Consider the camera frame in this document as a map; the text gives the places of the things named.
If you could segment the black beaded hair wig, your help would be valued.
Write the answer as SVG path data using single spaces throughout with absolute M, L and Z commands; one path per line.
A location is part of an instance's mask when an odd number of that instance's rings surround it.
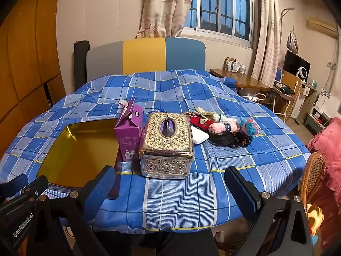
M 209 141 L 220 147 L 247 147 L 253 138 L 239 132 L 224 132 L 222 135 L 209 133 Z

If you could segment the teal and pink knit item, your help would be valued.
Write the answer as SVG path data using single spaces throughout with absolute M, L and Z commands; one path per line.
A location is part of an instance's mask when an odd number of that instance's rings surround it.
M 209 132 L 211 134 L 217 134 L 222 135 L 224 132 L 239 132 L 241 131 L 247 136 L 250 136 L 251 138 L 255 138 L 256 135 L 258 135 L 258 127 L 256 123 L 254 122 L 253 118 L 236 118 L 239 122 L 239 125 L 232 125 L 224 122 L 215 122 L 209 127 Z

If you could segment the white foam sponge block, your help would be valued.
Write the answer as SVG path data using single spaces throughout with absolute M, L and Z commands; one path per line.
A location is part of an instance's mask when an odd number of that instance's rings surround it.
M 202 131 L 201 129 L 191 126 L 191 132 L 192 132 L 192 138 L 193 138 L 193 143 L 195 145 L 199 145 L 203 143 L 204 141 L 208 140 L 209 134 Z

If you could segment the red snowman sock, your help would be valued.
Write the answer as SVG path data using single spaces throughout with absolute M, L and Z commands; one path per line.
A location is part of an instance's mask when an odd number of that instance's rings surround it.
M 194 112 L 184 112 L 183 114 L 187 116 L 191 125 L 201 129 L 204 132 L 209 132 L 209 127 L 215 123 L 214 120 L 198 116 Z

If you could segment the cream knitted cloth bundle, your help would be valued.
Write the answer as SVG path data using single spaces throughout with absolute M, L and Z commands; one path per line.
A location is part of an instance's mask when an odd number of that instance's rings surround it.
M 199 106 L 195 107 L 194 114 L 199 117 L 199 122 L 204 124 L 208 120 L 214 120 L 215 112 L 207 112 L 206 110 L 202 109 Z

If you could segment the white knitted glove blue band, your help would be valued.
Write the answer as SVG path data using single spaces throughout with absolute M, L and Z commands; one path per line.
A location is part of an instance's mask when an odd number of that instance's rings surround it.
M 228 123 L 230 124 L 230 126 L 232 125 L 239 125 L 239 122 L 237 119 L 235 118 L 230 118 L 230 117 L 227 117 L 227 116 L 224 116 L 222 114 L 217 114 L 217 113 L 214 113 L 212 115 L 212 119 L 215 121 L 215 122 L 224 122 L 224 123 Z

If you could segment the purple cardboard box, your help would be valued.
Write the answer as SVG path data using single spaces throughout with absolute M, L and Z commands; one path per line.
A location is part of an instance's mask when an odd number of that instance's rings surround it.
M 143 125 L 143 109 L 132 98 L 122 108 L 114 127 L 123 161 L 137 160 Z

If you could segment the pink ruffled blanket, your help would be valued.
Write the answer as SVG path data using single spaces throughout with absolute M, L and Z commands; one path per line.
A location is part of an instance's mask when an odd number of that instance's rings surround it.
M 308 150 L 320 153 L 325 161 L 323 179 L 334 192 L 340 193 L 340 118 L 334 117 L 328 126 L 307 144 Z

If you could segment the wooden chair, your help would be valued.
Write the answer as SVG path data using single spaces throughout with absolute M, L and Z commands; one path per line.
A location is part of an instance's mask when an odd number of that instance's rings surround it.
M 286 122 L 291 117 L 298 99 L 302 80 L 287 71 L 281 71 L 280 80 L 275 80 L 270 92 L 272 98 L 272 112 Z

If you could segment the wooden wardrobe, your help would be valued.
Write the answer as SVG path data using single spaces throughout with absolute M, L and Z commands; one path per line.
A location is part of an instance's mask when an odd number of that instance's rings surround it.
M 1 154 L 65 93 L 57 53 L 58 0 L 18 0 L 1 25 Z

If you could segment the black monitor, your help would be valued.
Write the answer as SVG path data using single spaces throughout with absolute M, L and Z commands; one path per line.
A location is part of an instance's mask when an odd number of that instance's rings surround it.
M 298 56 L 297 54 L 293 54 L 289 50 L 286 52 L 286 56 L 284 59 L 283 70 L 296 76 L 297 70 L 299 67 L 305 67 L 306 70 L 310 71 L 310 63 Z

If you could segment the grey yellow blue headboard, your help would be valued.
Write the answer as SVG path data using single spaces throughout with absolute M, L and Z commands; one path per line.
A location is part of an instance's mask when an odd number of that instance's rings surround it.
M 205 70 L 206 47 L 188 38 L 146 38 L 113 42 L 86 55 L 87 81 L 105 75 L 181 69 Z

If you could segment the floral curtain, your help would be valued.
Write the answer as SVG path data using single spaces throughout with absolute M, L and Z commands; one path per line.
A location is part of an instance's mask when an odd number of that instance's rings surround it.
M 278 0 L 260 0 L 260 34 L 252 78 L 272 88 L 280 53 L 280 13 Z
M 178 37 L 192 0 L 144 0 L 137 39 Z

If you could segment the left floral curtain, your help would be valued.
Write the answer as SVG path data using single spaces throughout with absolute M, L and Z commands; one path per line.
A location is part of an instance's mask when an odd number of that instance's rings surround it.
M 178 37 L 192 0 L 144 0 L 137 39 Z

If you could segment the wall air conditioner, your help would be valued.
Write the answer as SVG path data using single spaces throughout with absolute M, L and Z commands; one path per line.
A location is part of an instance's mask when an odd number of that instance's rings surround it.
M 317 31 L 319 33 L 327 35 L 331 38 L 338 39 L 337 27 L 329 22 L 319 20 L 319 19 L 309 18 L 306 21 L 306 27 L 313 31 Z

